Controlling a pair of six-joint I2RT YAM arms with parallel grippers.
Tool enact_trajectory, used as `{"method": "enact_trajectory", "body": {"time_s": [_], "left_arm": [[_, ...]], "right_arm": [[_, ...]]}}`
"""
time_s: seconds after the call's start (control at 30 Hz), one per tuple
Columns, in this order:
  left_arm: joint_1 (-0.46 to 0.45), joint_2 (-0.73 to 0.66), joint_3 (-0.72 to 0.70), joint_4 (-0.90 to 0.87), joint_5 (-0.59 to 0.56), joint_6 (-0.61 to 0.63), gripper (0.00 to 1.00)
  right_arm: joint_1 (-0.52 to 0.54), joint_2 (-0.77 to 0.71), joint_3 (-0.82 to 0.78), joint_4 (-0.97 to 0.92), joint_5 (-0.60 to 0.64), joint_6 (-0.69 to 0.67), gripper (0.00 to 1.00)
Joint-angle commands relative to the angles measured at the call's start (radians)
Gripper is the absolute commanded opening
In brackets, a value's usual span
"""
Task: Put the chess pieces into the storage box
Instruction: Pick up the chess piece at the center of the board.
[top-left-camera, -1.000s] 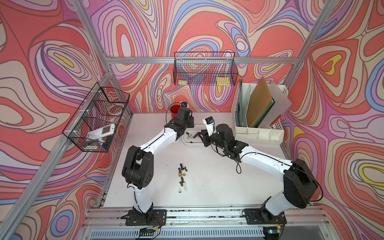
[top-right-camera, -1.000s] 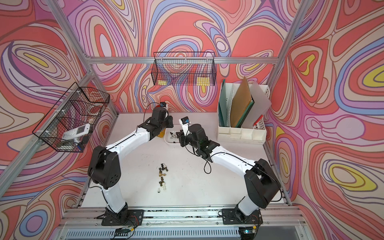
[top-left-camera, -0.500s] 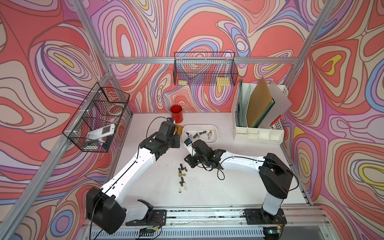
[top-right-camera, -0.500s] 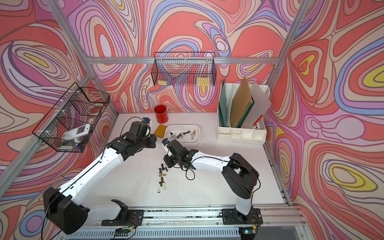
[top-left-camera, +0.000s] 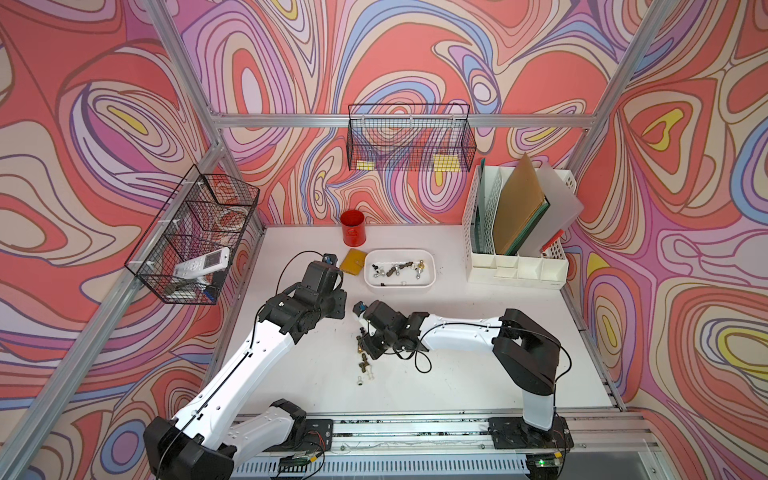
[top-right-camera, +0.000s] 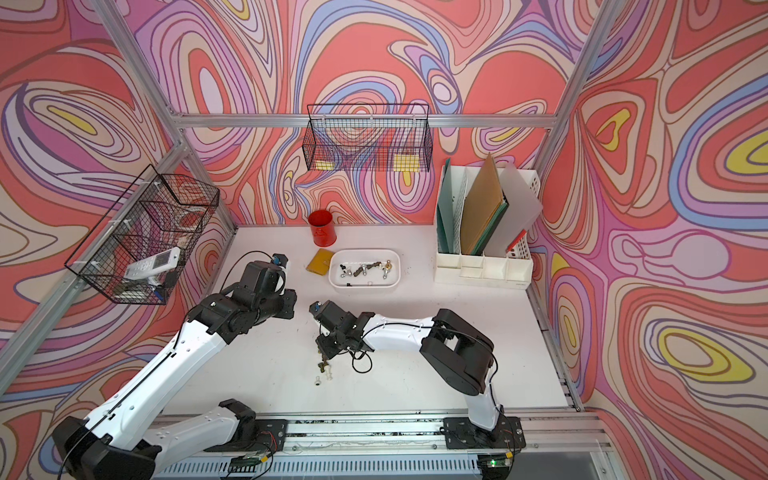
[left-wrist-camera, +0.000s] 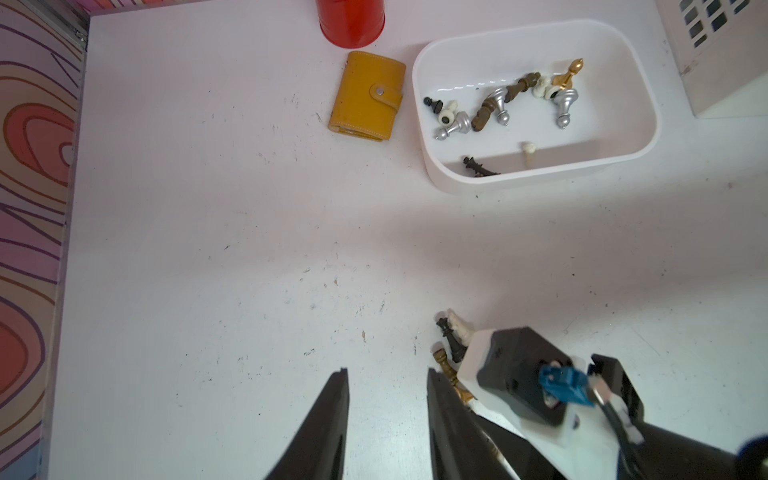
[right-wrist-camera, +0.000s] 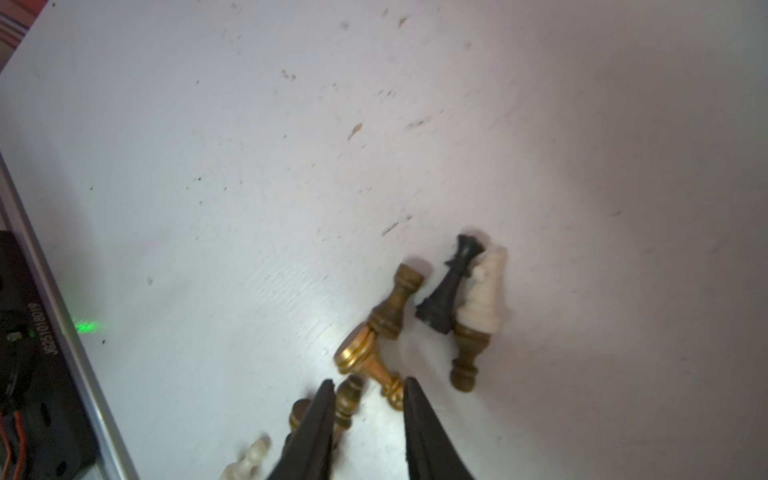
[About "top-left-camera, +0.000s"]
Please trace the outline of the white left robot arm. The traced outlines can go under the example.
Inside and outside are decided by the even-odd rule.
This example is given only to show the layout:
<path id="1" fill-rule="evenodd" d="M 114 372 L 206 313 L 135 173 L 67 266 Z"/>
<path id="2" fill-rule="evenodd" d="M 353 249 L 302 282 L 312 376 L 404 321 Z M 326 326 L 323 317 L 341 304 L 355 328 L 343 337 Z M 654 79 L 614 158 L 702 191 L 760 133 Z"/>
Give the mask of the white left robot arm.
<path id="1" fill-rule="evenodd" d="M 269 371 L 325 318 L 343 319 L 347 293 L 337 258 L 308 264 L 303 278 L 268 299 L 236 353 L 172 418 L 156 417 L 143 433 L 158 479 L 228 479 L 234 469 L 275 446 L 295 449 L 311 435 L 305 411 L 286 399 L 235 421 Z"/>

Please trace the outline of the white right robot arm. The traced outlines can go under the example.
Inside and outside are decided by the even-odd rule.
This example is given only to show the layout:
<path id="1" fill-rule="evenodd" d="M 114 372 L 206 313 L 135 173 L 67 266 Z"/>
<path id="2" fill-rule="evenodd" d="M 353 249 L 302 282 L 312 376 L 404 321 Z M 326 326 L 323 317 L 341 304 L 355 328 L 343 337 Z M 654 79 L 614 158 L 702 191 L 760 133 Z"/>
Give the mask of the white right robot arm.
<path id="1" fill-rule="evenodd" d="M 392 354 L 416 362 L 434 351 L 491 353 L 523 394 L 522 420 L 541 432 L 553 427 L 561 342 L 519 309 L 484 319 L 427 312 L 408 316 L 376 300 L 353 306 L 363 333 L 359 347 L 371 359 Z"/>

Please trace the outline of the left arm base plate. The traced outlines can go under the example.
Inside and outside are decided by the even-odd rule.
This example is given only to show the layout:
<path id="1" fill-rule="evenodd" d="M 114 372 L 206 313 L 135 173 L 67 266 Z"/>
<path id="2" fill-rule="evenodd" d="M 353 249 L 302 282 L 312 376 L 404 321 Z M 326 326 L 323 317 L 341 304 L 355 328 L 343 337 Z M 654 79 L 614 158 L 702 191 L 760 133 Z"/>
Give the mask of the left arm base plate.
<path id="1" fill-rule="evenodd" d="M 332 447 L 334 421 L 330 418 L 305 419 L 295 425 L 295 433 L 297 450 L 314 448 L 328 451 Z"/>

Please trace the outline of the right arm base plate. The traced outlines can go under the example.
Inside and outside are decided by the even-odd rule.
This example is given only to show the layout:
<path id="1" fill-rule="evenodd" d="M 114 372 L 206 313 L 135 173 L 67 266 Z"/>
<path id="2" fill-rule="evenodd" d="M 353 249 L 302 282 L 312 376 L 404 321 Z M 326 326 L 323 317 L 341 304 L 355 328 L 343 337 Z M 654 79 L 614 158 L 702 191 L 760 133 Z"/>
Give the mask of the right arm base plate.
<path id="1" fill-rule="evenodd" d="M 496 450 L 569 451 L 574 447 L 568 424 L 559 414 L 554 416 L 552 427 L 547 431 L 528 425 L 521 417 L 491 417 L 488 419 L 488 433 Z"/>

